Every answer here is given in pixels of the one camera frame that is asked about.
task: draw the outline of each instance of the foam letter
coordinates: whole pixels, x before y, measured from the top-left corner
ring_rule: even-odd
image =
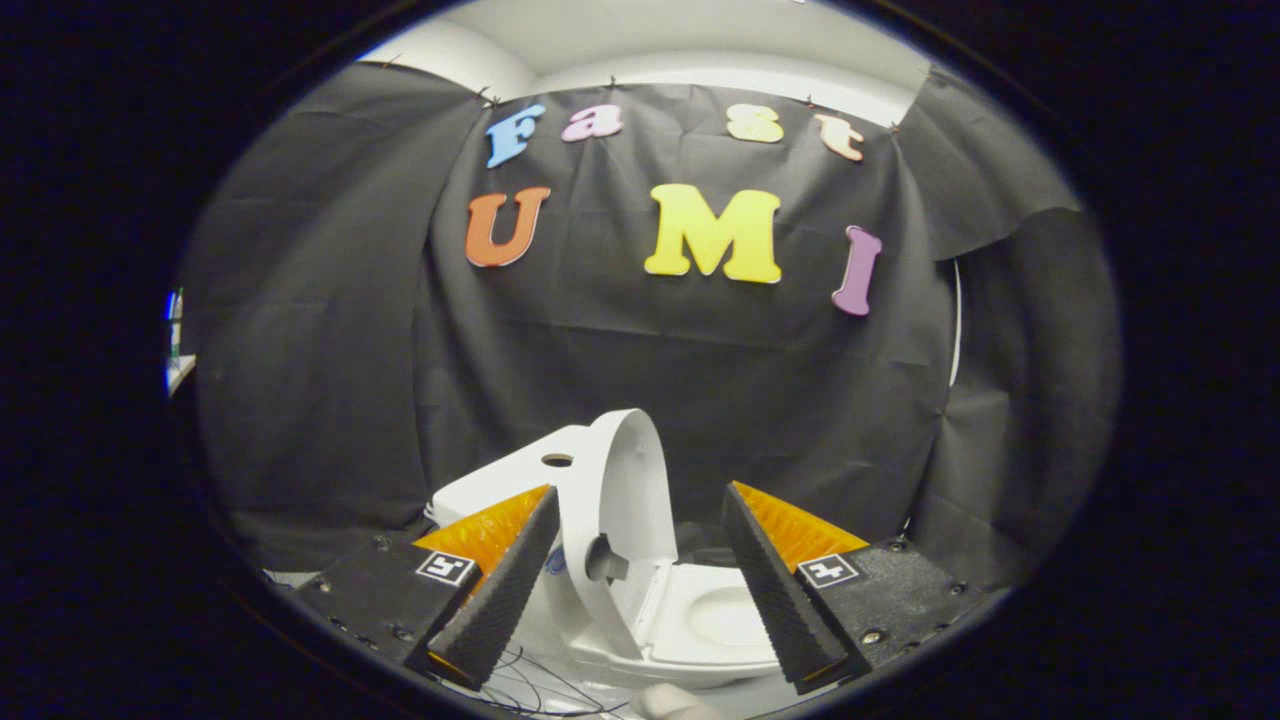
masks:
[[[782,140],[782,126],[773,122],[778,114],[764,105],[731,105],[728,133],[739,140],[777,142]]]
[[[831,301],[850,315],[865,315],[870,311],[867,306],[867,288],[872,284],[872,268],[876,266],[876,256],[884,245],[858,225],[849,225],[845,236],[851,243],[849,263],[845,265],[845,282],[840,290],[831,293]]]
[[[659,184],[649,193],[662,208],[658,218],[658,246],[644,261],[655,275],[682,275],[689,272],[685,241],[709,275],[719,265],[728,246],[733,256],[724,263],[724,274],[735,281],[776,283],[782,269],[773,263],[773,211],[782,205],[777,195],[744,190],[728,201],[719,218],[712,213],[703,193],[691,184]]]
[[[534,118],[541,117],[547,108],[530,105],[506,120],[492,124],[485,135],[493,141],[493,158],[489,158],[489,167],[498,165],[520,155],[526,146],[526,140],[534,135]]]
[[[850,141],[863,142],[863,136],[849,124],[849,120],[832,118],[831,115],[814,115],[822,122],[822,142],[832,152],[858,163],[863,159],[859,150],[854,150]]]
[[[472,200],[467,206],[471,210],[471,223],[467,225],[467,260],[481,268],[497,268],[520,260],[534,242],[538,210],[550,193],[550,188],[547,187],[526,187],[516,193],[516,204],[520,205],[516,231],[511,242],[503,245],[493,243],[493,220],[498,215],[498,208],[507,201],[507,196],[499,192]]]
[[[570,126],[561,133],[564,142],[577,142],[589,137],[604,137],[622,129],[622,110],[617,105],[596,105],[579,110],[570,118]]]

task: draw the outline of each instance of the wire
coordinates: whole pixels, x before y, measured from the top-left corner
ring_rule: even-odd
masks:
[[[511,667],[511,671],[516,673],[517,675],[520,675],[520,679],[524,680],[525,684],[529,685],[529,689],[534,693],[534,697],[538,698],[538,707],[534,708],[534,710],[530,710],[530,708],[525,707],[515,697],[512,697],[509,693],[503,692],[503,691],[498,691],[497,688],[481,688],[481,689],[493,689],[494,692],[502,693],[508,700],[511,700],[511,702],[512,702],[511,705],[504,703],[504,702],[498,702],[497,698],[494,698],[493,696],[489,696],[488,692],[485,692],[485,694],[489,696],[489,700],[481,700],[479,697],[475,698],[475,700],[477,700],[479,702],[483,702],[485,705],[493,706],[493,707],[500,707],[503,710],[509,710],[509,711],[520,712],[521,715],[526,715],[526,716],[586,717],[589,715],[602,715],[602,716],[603,715],[612,715],[612,716],[617,717],[618,720],[623,720],[621,715],[617,715],[614,712],[614,710],[618,710],[620,707],[623,707],[630,701],[623,701],[623,702],[620,702],[620,703],[617,703],[617,705],[614,705],[612,707],[605,707],[604,703],[602,703],[600,701],[598,701],[598,700],[593,698],[591,696],[586,694],[585,692],[582,692],[581,688],[579,688],[573,683],[570,683],[568,680],[566,680],[561,675],[557,675],[554,671],[552,671],[545,665],[543,665],[543,664],[540,664],[540,662],[538,662],[538,661],[535,661],[535,660],[532,660],[530,657],[525,657],[525,648],[524,648],[524,646],[520,646],[520,650],[518,650],[518,652],[515,653],[515,656],[516,657],[513,657],[512,660],[508,660],[503,665],[500,665],[498,667],[494,667],[495,673],[494,673],[493,676],[502,678],[502,679],[506,679],[506,680],[516,682],[516,678],[512,678],[511,675],[499,675],[499,674],[497,674],[497,670]],[[586,702],[594,705],[595,708],[593,708],[593,710],[563,711],[563,712],[543,710],[543,696],[538,692],[539,688],[541,688],[543,691],[549,692],[549,693],[563,696],[566,698],[571,698],[571,700],[576,700],[576,698],[575,698],[575,696],[571,696],[568,693],[557,691],[554,688],[548,688],[545,685],[539,685],[539,684],[534,683],[532,680],[530,680],[529,676],[525,675],[524,673],[521,673],[518,667],[515,667],[515,665],[517,662],[520,662],[521,660],[524,660],[525,662],[532,665],[534,667],[538,667],[543,673],[547,673],[552,678],[556,678],[557,680],[559,680],[561,683],[563,683],[564,685],[567,685],[571,691],[573,691],[575,693],[582,696],[582,698],[585,698]]]

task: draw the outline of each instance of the white cloth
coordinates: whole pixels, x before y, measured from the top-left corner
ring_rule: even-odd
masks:
[[[631,707],[646,720],[723,720],[709,705],[669,683],[645,688]]]

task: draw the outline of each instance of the toilet seat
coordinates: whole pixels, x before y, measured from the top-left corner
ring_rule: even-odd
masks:
[[[442,488],[433,505],[447,527],[547,483],[557,487],[561,536],[515,644],[626,687],[696,689],[780,671],[742,573],[676,564],[666,462],[644,411],[562,428]],[[602,536],[625,559],[625,571],[611,565],[613,578],[588,568]]]
[[[778,666],[736,568],[672,565],[657,618],[649,635],[654,662],[735,666],[744,673],[754,666],[759,674]]]

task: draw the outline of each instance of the white ceiling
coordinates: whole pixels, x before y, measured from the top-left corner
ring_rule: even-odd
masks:
[[[929,65],[813,0],[476,0],[436,18],[492,40],[540,77],[623,55],[721,50],[820,63],[914,94]]]

